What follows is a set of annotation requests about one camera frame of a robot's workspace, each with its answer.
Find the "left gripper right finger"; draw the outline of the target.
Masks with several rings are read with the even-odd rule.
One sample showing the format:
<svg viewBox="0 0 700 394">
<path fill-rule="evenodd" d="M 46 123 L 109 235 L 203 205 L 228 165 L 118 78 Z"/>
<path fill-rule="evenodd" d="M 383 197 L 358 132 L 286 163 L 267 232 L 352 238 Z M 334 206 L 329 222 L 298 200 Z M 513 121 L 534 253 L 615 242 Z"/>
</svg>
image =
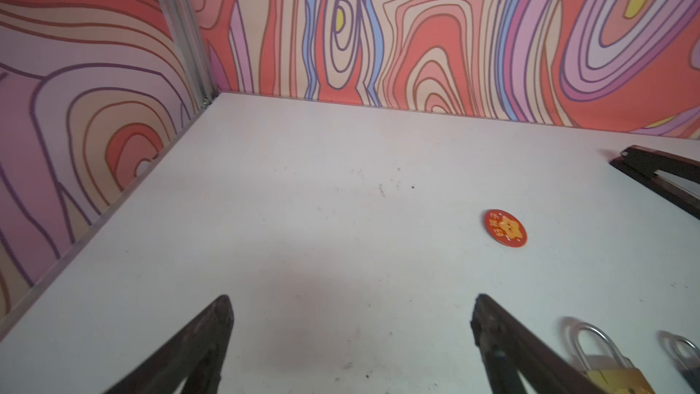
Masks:
<svg viewBox="0 0 700 394">
<path fill-rule="evenodd" d="M 492 297 L 476 298 L 470 326 L 493 393 L 600 393 Z"/>
</svg>

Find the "small black padlock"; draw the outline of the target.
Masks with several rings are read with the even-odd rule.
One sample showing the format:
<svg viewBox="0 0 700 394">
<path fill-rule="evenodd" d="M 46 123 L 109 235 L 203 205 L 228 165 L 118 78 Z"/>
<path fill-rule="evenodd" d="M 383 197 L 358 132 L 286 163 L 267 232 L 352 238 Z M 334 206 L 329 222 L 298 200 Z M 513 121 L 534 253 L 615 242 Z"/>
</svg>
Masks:
<svg viewBox="0 0 700 394">
<path fill-rule="evenodd" d="M 670 350 L 679 364 L 679 373 L 691 390 L 699 394 L 699 346 L 685 337 L 672 336 Z"/>
</svg>

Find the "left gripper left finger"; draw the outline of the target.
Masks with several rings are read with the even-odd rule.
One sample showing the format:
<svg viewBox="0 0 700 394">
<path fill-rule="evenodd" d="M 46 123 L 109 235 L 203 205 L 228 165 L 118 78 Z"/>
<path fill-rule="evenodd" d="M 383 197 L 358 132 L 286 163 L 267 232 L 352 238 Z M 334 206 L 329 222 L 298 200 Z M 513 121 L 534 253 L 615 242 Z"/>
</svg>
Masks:
<svg viewBox="0 0 700 394">
<path fill-rule="evenodd" d="M 220 295 L 108 392 L 216 393 L 233 326 L 231 299 Z"/>
</svg>

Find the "brass padlock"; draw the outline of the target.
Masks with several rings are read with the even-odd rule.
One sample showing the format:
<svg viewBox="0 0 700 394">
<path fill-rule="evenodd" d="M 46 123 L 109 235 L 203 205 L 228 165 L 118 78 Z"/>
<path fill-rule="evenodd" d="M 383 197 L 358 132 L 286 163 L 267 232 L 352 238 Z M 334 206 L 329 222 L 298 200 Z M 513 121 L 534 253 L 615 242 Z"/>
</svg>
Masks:
<svg viewBox="0 0 700 394">
<path fill-rule="evenodd" d="M 580 341 L 581 334 L 587 333 L 597 337 L 608 352 L 603 366 L 593 365 L 584 352 Z M 646 393 L 654 394 L 643 372 L 625 357 L 614 341 L 601 328 L 581 322 L 571 328 L 573 350 L 583 366 L 583 374 L 598 388 L 606 393 Z"/>
</svg>

